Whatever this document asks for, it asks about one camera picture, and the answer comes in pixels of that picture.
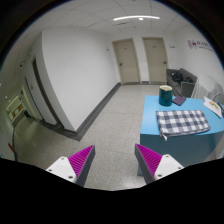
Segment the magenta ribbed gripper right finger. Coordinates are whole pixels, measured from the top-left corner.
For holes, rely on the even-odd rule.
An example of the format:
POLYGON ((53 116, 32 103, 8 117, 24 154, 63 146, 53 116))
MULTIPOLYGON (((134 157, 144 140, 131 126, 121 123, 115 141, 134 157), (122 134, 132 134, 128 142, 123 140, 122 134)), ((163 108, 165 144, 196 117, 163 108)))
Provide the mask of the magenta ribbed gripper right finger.
POLYGON ((171 155, 160 155, 139 144, 135 145, 134 153, 139 164, 138 174, 143 176, 147 184, 183 169, 171 155))

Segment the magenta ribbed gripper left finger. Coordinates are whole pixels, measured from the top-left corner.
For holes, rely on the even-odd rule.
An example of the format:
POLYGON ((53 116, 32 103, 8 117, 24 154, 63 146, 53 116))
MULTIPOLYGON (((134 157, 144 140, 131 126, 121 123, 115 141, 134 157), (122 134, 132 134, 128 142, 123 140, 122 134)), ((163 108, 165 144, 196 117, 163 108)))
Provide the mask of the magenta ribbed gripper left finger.
POLYGON ((47 171, 83 187, 94 157, 95 146, 91 145, 70 157, 58 158, 47 171))

